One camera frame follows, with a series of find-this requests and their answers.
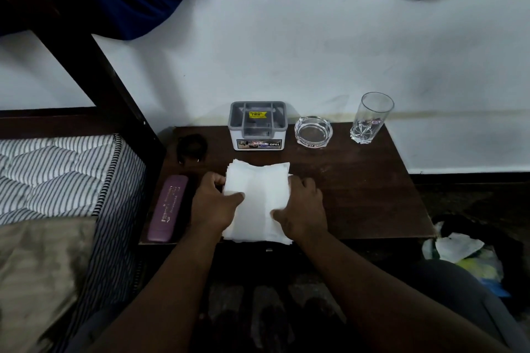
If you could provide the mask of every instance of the bed frame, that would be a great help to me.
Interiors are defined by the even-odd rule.
[[[90,32],[75,20],[65,0],[60,0],[62,5],[56,0],[6,1],[95,106],[0,111],[0,139],[119,133],[146,166],[144,200],[137,217],[138,229],[131,241],[136,245],[164,160],[164,146]]]

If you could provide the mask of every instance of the beige pillow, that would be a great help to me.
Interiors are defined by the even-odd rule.
[[[96,217],[0,226],[0,351],[26,352],[77,300]]]

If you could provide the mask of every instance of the wooden table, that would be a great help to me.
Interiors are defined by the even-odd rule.
[[[189,221],[189,207],[200,178],[207,171],[221,174],[234,159],[253,165],[290,162],[290,173],[312,177],[324,195],[329,231],[341,240],[432,237],[433,225],[401,161],[386,127],[374,141],[359,145],[349,137],[351,123],[333,123],[333,137],[322,149],[308,149],[296,142],[293,126],[287,130],[283,151],[235,151],[226,126],[176,127],[174,140],[199,133],[208,141],[202,162],[181,165],[176,141],[168,147],[140,244],[147,240],[149,221],[162,184],[169,175],[189,176],[173,243]]]

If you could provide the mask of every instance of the mattress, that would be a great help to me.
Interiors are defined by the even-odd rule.
[[[101,308],[129,298],[130,238],[145,165],[121,136],[0,140],[0,225],[54,216],[97,216],[86,279],[62,351]]]

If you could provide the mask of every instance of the stack of white napkins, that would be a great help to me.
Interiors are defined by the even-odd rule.
[[[253,166],[234,159],[226,169],[223,194],[245,193],[235,210],[234,221],[222,233],[227,240],[275,241],[291,244],[280,223],[270,217],[273,209],[283,209],[289,201],[289,163]]]

